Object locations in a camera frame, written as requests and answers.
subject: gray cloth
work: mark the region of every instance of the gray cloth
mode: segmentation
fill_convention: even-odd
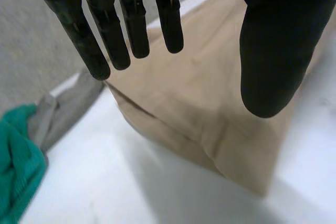
[[[48,94],[39,102],[36,114],[28,120],[29,138],[48,151],[90,108],[104,87],[89,72],[58,97]]]

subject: gray carpet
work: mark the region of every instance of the gray carpet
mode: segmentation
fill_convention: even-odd
[[[0,3],[2,114],[13,106],[38,100],[80,71],[83,63],[55,14],[43,0],[0,0]],[[158,16],[155,1],[144,0],[144,5],[149,23]],[[116,6],[122,19],[119,3]],[[83,8],[103,48],[85,1]]]

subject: white table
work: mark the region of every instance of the white table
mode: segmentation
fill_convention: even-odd
[[[48,153],[22,223],[336,223],[335,69],[329,54],[305,82],[266,199],[140,136],[104,89]]]

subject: green cloth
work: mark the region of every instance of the green cloth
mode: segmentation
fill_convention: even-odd
[[[40,149],[28,139],[36,105],[22,105],[0,121],[0,223],[17,223],[46,171]]]

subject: robotic hand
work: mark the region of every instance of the robotic hand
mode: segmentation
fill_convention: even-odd
[[[114,0],[87,0],[114,67],[130,65]],[[74,46],[99,80],[109,66],[84,17],[81,0],[45,0],[56,13]],[[241,97],[260,118],[280,112],[299,88],[315,46],[336,0],[245,0],[247,9],[240,31]],[[142,0],[120,0],[135,57],[149,54]],[[156,0],[167,49],[183,48],[179,0]]]
[[[81,0],[44,0],[57,15],[64,30],[82,57],[92,76],[105,80],[110,68],[83,14]],[[136,58],[149,54],[146,10],[142,0],[119,0],[132,52]],[[87,0],[113,66],[126,69],[131,61],[126,48],[114,0]],[[156,0],[167,49],[177,53],[183,48],[179,0]]]

